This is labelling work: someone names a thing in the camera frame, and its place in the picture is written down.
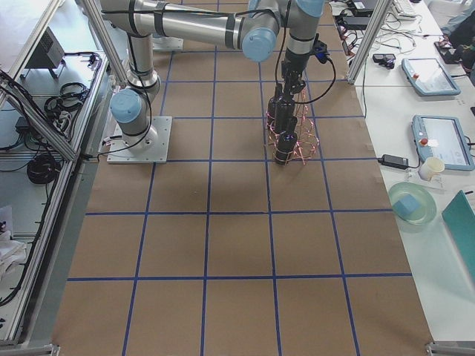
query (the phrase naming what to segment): white cup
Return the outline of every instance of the white cup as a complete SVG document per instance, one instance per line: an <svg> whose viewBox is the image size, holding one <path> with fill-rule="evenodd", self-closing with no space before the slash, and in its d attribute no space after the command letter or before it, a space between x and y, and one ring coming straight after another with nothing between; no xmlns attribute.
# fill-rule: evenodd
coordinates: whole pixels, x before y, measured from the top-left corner
<svg viewBox="0 0 475 356"><path fill-rule="evenodd" d="M437 157L429 157L424 164L419 168L419 176L423 180L431 180L436 174L442 173L445 170L445 163Z"/></svg>

